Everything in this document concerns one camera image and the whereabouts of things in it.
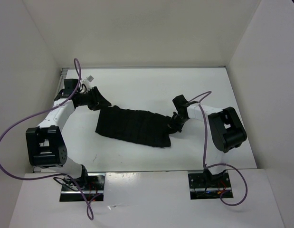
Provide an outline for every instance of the purple cable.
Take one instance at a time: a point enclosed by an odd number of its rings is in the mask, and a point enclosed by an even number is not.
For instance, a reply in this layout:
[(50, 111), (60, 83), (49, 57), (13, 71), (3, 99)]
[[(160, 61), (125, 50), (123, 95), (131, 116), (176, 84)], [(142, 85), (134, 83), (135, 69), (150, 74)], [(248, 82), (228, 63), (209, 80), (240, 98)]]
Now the purple cable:
[[(101, 193), (97, 193), (96, 195), (94, 195), (90, 200), (89, 200), (89, 206), (91, 205), (91, 202), (98, 196), (102, 195)], [(86, 214), (88, 215), (89, 214), (89, 210), (90, 210), (91, 206), (90, 207), (86, 207)]]
[(195, 100), (196, 98), (205, 95), (205, 96), (203, 96), (203, 97), (198, 101), (198, 103), (199, 103), (199, 108), (200, 108), (200, 110), (201, 110), (201, 112), (202, 112), (202, 115), (203, 115), (204, 127), (205, 127), (205, 140), (204, 140), (204, 152), (203, 152), (203, 168), (204, 168), (204, 169), (209, 169), (209, 168), (212, 168), (212, 167), (215, 167), (215, 166), (228, 166), (228, 167), (230, 167), (230, 168), (232, 168), (232, 169), (234, 169), (235, 171), (238, 172), (238, 174), (241, 176), (241, 178), (243, 179), (243, 182), (244, 182), (244, 184), (245, 184), (245, 195), (244, 195), (244, 197), (242, 198), (242, 200), (241, 200), (240, 202), (238, 202), (238, 203), (234, 203), (234, 204), (226, 203), (226, 202), (222, 199), (222, 197), (223, 197), (223, 195), (224, 195), (227, 191), (230, 191), (230, 190), (224, 191), (224, 192), (222, 192), (222, 193), (219, 195), (220, 200), (221, 200), (224, 204), (226, 204), (226, 205), (228, 205), (228, 206), (237, 206), (237, 205), (240, 205), (241, 203), (243, 203), (243, 202), (245, 201), (245, 199), (246, 199), (246, 197), (247, 197), (247, 194), (248, 194), (248, 186), (247, 186), (247, 182), (246, 182), (244, 176), (242, 175), (242, 173), (241, 173), (236, 167), (234, 167), (234, 166), (232, 166), (232, 165), (229, 165), (229, 164), (225, 164), (225, 163), (217, 163), (217, 164), (213, 164), (213, 165), (210, 165), (210, 166), (207, 166), (207, 165), (206, 165), (206, 153), (207, 153), (207, 142), (208, 142), (208, 128), (207, 128), (207, 119), (206, 119), (206, 115), (205, 115), (204, 109), (203, 109), (203, 107), (201, 106), (200, 103), (201, 103), (202, 100), (204, 100), (204, 99), (205, 99), (207, 96), (209, 96), (211, 93), (212, 93), (211, 91), (208, 91), (208, 92), (202, 93), (202, 94), (200, 94), (200, 95), (194, 97), (193, 99), (189, 100), (189, 102), (191, 102), (191, 101)]
[[(22, 123), (23, 121), (26, 121), (30, 118), (33, 118), (35, 116), (38, 116), (38, 115), (41, 115), (43, 113), (48, 113), (50, 111), (53, 111), (57, 108), (59, 108), (60, 106), (64, 105), (67, 101), (69, 101), (70, 99), (72, 99), (72, 97), (74, 96), (74, 94), (76, 93), (79, 85), (80, 85), (80, 81), (81, 81), (81, 66), (80, 66), (80, 63), (79, 63), (79, 60), (77, 58), (74, 58), (74, 65), (75, 65), (75, 70), (77, 72), (77, 75), (78, 75), (78, 82), (76, 84), (76, 87), (74, 89), (74, 91), (71, 93), (71, 95), (66, 99), (64, 100), (63, 102), (61, 102), (59, 105), (56, 105), (55, 107), (52, 107), (50, 109), (47, 109), (45, 111), (42, 111), (42, 112), (39, 112), (39, 113), (36, 113), (36, 114), (32, 114), (32, 115), (29, 115), (17, 122), (15, 122), (14, 124), (12, 124), (10, 127), (8, 127), (3, 133), (2, 135), (0, 136), (0, 142), (2, 141), (3, 137), (12, 129), (14, 128), (15, 126), (17, 126), (18, 124)], [(44, 176), (44, 177), (35, 177), (35, 178), (24, 178), (24, 177), (17, 177), (11, 173), (9, 173), (0, 163), (0, 169), (2, 170), (2, 172), (4, 172), (6, 175), (14, 178), (14, 179), (17, 179), (17, 180), (21, 180), (21, 181), (34, 181), (34, 180), (40, 180), (40, 179), (45, 179), (45, 178), (49, 178), (49, 177), (55, 177), (55, 176), (62, 176), (62, 175), (65, 175), (63, 173), (58, 173), (58, 174), (51, 174), (51, 175), (48, 175), (48, 176)], [(83, 191), (81, 190), (81, 188), (79, 187), (78, 183), (74, 180), (74, 178), (72, 178), (70, 175), (67, 175), (71, 180), (72, 182), (74, 182), (74, 184), (77, 186), (77, 188), (79, 189), (80, 191), (80, 194), (82, 195), (83, 199), (85, 200), (85, 203), (87, 205), (87, 210), (89, 209), (90, 212), (91, 212), (91, 216), (89, 215), (89, 213), (87, 212), (87, 216), (89, 217), (90, 220), (93, 220), (94, 219), (94, 214), (93, 214), (93, 211), (92, 211), (92, 208), (90, 206), (90, 203), (87, 201), (86, 197), (85, 197), (85, 194), (83, 193)]]

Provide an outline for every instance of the purple wire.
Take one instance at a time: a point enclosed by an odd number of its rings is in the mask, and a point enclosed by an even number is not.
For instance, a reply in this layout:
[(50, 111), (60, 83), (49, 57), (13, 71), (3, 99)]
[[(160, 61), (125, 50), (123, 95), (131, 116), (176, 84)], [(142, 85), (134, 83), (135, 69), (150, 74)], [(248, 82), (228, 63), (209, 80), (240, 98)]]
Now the purple wire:
[(219, 195), (220, 200), (221, 200), (225, 205), (228, 205), (228, 206), (237, 206), (237, 205), (240, 205), (241, 203), (243, 203), (243, 202), (245, 201), (245, 199), (246, 199), (246, 197), (247, 197), (247, 194), (248, 194), (248, 185), (247, 185), (247, 182), (246, 182), (244, 176), (242, 175), (242, 173), (241, 173), (236, 167), (234, 167), (234, 166), (232, 166), (232, 165), (229, 165), (229, 164), (226, 164), (226, 163), (217, 163), (217, 164), (213, 164), (213, 165), (210, 165), (210, 166), (207, 166), (207, 165), (206, 165), (206, 153), (207, 153), (207, 142), (208, 142), (208, 127), (207, 127), (206, 114), (205, 114), (205, 111), (204, 111), (204, 109), (203, 109), (203, 107), (201, 106), (200, 103), (201, 103), (202, 100), (204, 100), (204, 99), (205, 99), (207, 96), (209, 96), (211, 93), (212, 93), (211, 91), (207, 91), (207, 92), (202, 93), (202, 94), (200, 94), (200, 95), (194, 97), (193, 99), (189, 100), (189, 102), (191, 102), (191, 101), (195, 100), (196, 98), (205, 95), (205, 96), (203, 96), (203, 97), (198, 101), (198, 103), (199, 103), (199, 108), (200, 108), (200, 110), (201, 110), (201, 112), (202, 112), (202, 115), (203, 115), (204, 127), (205, 127), (205, 140), (204, 140), (204, 152), (203, 152), (203, 168), (204, 168), (204, 169), (209, 169), (209, 168), (212, 168), (212, 167), (215, 167), (215, 166), (228, 166), (228, 167), (230, 167), (230, 168), (232, 168), (232, 169), (234, 169), (235, 171), (238, 172), (238, 174), (241, 176), (241, 178), (243, 179), (243, 182), (244, 182), (244, 184), (245, 184), (245, 195), (244, 195), (244, 197), (242, 198), (242, 200), (241, 200), (240, 202), (238, 202), (238, 203), (234, 203), (234, 204), (226, 203), (226, 202), (222, 199), (222, 197), (223, 197), (223, 195), (224, 195), (227, 191), (230, 191), (230, 190), (224, 191), (224, 192), (222, 192), (222, 193)]
[(91, 202), (98, 196), (100, 196), (101, 193), (97, 193), (96, 195), (94, 195), (90, 200), (89, 200), (89, 206), (86, 207), (86, 214), (89, 216), (89, 210), (91, 208)]
[[(33, 118), (35, 116), (38, 116), (38, 115), (41, 115), (43, 113), (48, 113), (50, 111), (53, 111), (57, 108), (59, 108), (60, 106), (64, 105), (67, 101), (71, 100), (72, 97), (74, 96), (74, 94), (76, 93), (76, 91), (78, 90), (78, 87), (80, 85), (80, 81), (81, 81), (81, 66), (80, 66), (80, 63), (79, 63), (79, 60), (77, 58), (74, 58), (74, 66), (75, 66), (75, 70), (78, 74), (78, 82), (76, 84), (76, 87), (74, 89), (74, 91), (71, 93), (71, 95), (66, 99), (64, 100), (63, 102), (61, 102), (59, 105), (56, 105), (55, 107), (52, 107), (50, 109), (47, 109), (45, 111), (42, 111), (42, 112), (39, 112), (39, 113), (36, 113), (36, 114), (32, 114), (32, 115), (29, 115), (17, 122), (15, 122), (14, 124), (12, 124), (10, 127), (8, 127), (3, 133), (2, 135), (0, 136), (0, 142), (2, 141), (3, 137), (12, 129), (14, 128), (15, 126), (17, 126), (18, 124), (30, 119), (30, 118)], [(44, 176), (44, 177), (35, 177), (35, 178), (25, 178), (25, 177), (18, 177), (18, 176), (15, 176), (11, 173), (9, 173), (0, 163), (0, 169), (2, 170), (2, 172), (4, 172), (6, 175), (14, 178), (14, 179), (17, 179), (17, 180), (21, 180), (21, 181), (34, 181), (34, 180), (40, 180), (40, 179), (45, 179), (45, 178), (49, 178), (49, 177), (55, 177), (55, 176), (62, 176), (62, 175), (65, 175), (63, 173), (58, 173), (58, 174), (51, 174), (51, 175), (48, 175), (48, 176)], [(85, 197), (85, 194), (83, 193), (82, 189), (79, 187), (78, 183), (74, 180), (74, 178), (72, 178), (70, 175), (67, 175), (71, 180), (72, 182), (76, 185), (76, 187), (79, 189), (80, 191), (80, 194), (82, 195), (86, 205), (87, 205), (87, 216), (89, 217), (90, 220), (93, 220), (94, 219), (94, 214), (93, 214), (93, 210), (90, 206), (90, 203), (87, 201), (86, 197)]]

